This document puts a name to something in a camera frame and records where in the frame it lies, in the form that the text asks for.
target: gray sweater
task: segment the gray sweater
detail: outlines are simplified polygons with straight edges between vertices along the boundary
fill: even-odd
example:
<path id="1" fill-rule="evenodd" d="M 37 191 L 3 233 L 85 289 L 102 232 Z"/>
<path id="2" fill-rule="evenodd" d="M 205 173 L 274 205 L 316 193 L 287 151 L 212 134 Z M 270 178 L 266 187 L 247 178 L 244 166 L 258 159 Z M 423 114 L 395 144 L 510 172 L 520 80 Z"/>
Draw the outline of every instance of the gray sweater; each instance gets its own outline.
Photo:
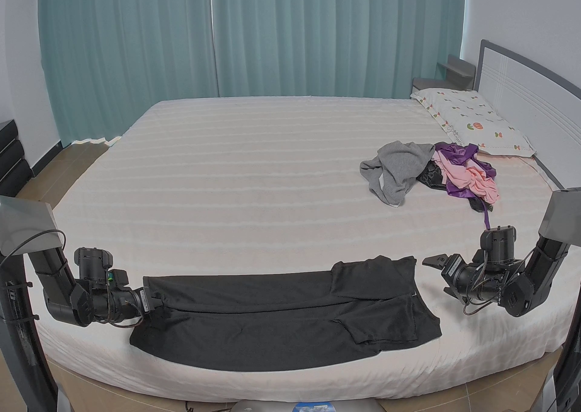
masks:
<path id="1" fill-rule="evenodd" d="M 359 171 L 369 181 L 370 191 L 386 204 L 396 206 L 432 160 L 434 149 L 433 144 L 403 144 L 396 140 L 380 148 L 373 160 L 362 161 Z"/>

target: blue sticker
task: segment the blue sticker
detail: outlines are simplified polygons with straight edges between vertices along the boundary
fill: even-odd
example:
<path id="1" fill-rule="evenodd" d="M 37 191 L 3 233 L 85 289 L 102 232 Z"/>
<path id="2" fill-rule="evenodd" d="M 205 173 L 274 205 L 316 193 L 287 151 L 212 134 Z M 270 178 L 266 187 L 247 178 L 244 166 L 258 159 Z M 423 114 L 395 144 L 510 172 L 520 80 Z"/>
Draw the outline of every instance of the blue sticker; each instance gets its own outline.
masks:
<path id="1" fill-rule="evenodd" d="M 330 402 L 299 402 L 292 412 L 336 412 Z"/>

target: white label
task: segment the white label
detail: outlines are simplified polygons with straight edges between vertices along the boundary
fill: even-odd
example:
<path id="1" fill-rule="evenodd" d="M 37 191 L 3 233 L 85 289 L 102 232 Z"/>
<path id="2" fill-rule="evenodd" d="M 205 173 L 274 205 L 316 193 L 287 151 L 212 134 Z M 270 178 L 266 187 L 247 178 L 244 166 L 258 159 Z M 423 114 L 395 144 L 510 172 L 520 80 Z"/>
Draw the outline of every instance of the white label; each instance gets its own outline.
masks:
<path id="1" fill-rule="evenodd" d="M 462 262 L 462 257 L 458 256 L 456 257 L 456 262 L 454 262 L 454 264 L 450 267 L 450 270 L 448 270 L 448 276 L 451 277 L 454 272 L 458 269 L 458 267 L 460 266 L 460 262 Z"/>
<path id="2" fill-rule="evenodd" d="M 145 297 L 145 291 L 142 289 L 140 291 L 141 296 L 141 303 L 143 304 L 143 310 L 148 313 L 149 312 L 149 304 L 147 304 L 147 297 Z"/>

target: purple satin garment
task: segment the purple satin garment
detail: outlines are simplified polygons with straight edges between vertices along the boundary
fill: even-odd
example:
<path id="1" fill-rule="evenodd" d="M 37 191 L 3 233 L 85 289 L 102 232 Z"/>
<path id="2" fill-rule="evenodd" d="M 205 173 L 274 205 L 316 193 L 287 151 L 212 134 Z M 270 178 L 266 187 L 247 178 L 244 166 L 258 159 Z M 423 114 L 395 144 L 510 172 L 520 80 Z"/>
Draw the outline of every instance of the purple satin garment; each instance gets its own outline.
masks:
<path id="1" fill-rule="evenodd" d="M 440 151 L 442 155 L 447 158 L 450 163 L 454 165 L 464 165 L 466 161 L 472 159 L 486 172 L 488 178 L 494 178 L 496 176 L 496 170 L 492 168 L 490 163 L 485 161 L 476 160 L 474 156 L 478 152 L 478 146 L 476 144 L 468 144 L 466 147 L 459 146 L 455 142 L 448 144 L 447 142 L 438 142 L 436 145 L 436 150 Z M 478 198 L 482 202 L 484 207 L 484 225 L 486 229 L 490 229 L 490 220 L 488 218 L 488 209 L 486 208 L 486 203 L 475 195 L 474 192 L 468 188 L 460 189 L 450 180 L 446 182 L 446 192 L 448 196 L 454 196 L 455 198 Z"/>
<path id="2" fill-rule="evenodd" d="M 496 170 L 492 168 L 490 163 L 475 158 L 478 153 L 478 146 L 476 144 L 468 144 L 466 147 L 463 147 L 455 142 L 452 144 L 438 142 L 435 147 L 453 165 L 464 165 L 468 159 L 472 159 L 486 172 L 488 178 L 494 178 L 496 176 Z"/>

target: curtain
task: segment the curtain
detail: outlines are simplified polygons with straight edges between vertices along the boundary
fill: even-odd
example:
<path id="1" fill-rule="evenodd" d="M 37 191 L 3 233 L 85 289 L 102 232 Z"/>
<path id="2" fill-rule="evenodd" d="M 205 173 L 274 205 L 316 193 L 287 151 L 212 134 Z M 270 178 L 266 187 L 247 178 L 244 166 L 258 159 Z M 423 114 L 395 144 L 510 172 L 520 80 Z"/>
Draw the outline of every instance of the curtain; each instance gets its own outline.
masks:
<path id="1" fill-rule="evenodd" d="M 156 102 L 218 95 L 210 0 L 38 0 L 63 145 L 123 134 Z"/>
<path id="2" fill-rule="evenodd" d="M 409 97 L 458 55 L 464 0 L 212 0 L 221 96 Z"/>

